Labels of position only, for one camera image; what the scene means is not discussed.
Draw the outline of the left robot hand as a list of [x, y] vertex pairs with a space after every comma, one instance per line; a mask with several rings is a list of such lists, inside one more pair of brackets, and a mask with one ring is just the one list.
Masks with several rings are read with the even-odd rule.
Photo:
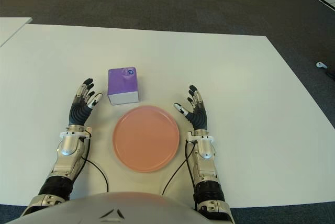
[[86, 79], [77, 89], [69, 112], [69, 126], [84, 126], [93, 108], [103, 97], [102, 93], [91, 91], [93, 79]]

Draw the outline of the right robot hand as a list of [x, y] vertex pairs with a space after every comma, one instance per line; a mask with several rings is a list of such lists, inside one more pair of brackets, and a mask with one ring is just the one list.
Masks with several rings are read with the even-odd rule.
[[174, 103], [174, 107], [191, 123], [194, 130], [207, 130], [207, 114], [202, 96], [194, 85], [189, 86], [188, 92], [192, 98], [188, 97], [187, 100], [193, 111], [188, 111], [179, 103]]

